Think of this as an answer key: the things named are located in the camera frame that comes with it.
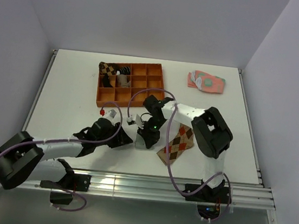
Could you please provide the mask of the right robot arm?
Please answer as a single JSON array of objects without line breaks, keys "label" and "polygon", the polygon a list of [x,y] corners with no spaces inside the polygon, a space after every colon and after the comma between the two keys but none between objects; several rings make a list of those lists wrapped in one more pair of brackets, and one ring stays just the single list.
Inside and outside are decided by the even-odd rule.
[{"label": "right robot arm", "polygon": [[206,173],[210,175],[197,189],[192,191],[181,191],[176,185],[170,167],[171,155],[169,144],[165,146],[165,161],[172,185],[178,193],[184,197],[195,196],[201,191],[202,197],[207,201],[215,200],[224,183],[229,183],[224,173],[225,151],[229,148],[233,135],[221,116],[218,109],[210,107],[208,110],[198,109],[177,103],[173,98],[166,97],[163,100],[149,96],[145,99],[143,106],[147,109],[151,118],[141,122],[138,127],[137,139],[142,140],[147,149],[150,149],[159,141],[159,129],[167,121],[166,140],[169,138],[170,127],[173,120],[184,124],[193,131],[199,150],[210,159]]}]

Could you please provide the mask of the grey ankle sock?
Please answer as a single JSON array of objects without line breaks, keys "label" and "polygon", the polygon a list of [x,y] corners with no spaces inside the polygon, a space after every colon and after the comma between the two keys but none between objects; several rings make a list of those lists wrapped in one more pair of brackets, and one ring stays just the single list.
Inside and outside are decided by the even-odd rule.
[{"label": "grey ankle sock", "polygon": [[137,134],[135,137],[134,147],[138,150],[146,150],[145,141],[139,134]]}]

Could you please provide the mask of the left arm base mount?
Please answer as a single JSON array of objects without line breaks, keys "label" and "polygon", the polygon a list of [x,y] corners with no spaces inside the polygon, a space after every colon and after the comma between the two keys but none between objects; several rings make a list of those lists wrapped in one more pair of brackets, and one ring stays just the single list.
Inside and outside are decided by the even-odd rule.
[{"label": "left arm base mount", "polygon": [[88,191],[90,186],[91,175],[84,174],[66,174],[58,182],[41,181],[40,187],[52,189],[67,189],[70,191]]}]

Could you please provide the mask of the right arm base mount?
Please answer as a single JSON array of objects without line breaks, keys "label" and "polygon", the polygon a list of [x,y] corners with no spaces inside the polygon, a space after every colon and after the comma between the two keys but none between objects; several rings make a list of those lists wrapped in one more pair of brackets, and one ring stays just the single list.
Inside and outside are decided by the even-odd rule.
[{"label": "right arm base mount", "polygon": [[187,201],[228,204],[232,202],[228,187],[210,188],[207,185],[194,195],[185,196]]}]

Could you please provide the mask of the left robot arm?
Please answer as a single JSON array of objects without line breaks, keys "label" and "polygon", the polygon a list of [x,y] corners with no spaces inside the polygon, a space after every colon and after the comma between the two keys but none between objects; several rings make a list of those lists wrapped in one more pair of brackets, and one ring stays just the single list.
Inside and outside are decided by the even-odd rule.
[{"label": "left robot arm", "polygon": [[98,146],[113,149],[132,142],[120,123],[107,118],[99,118],[67,139],[36,141],[22,131],[0,146],[0,184],[9,190],[25,181],[39,180],[49,188],[71,190],[78,179],[65,157],[79,158]]}]

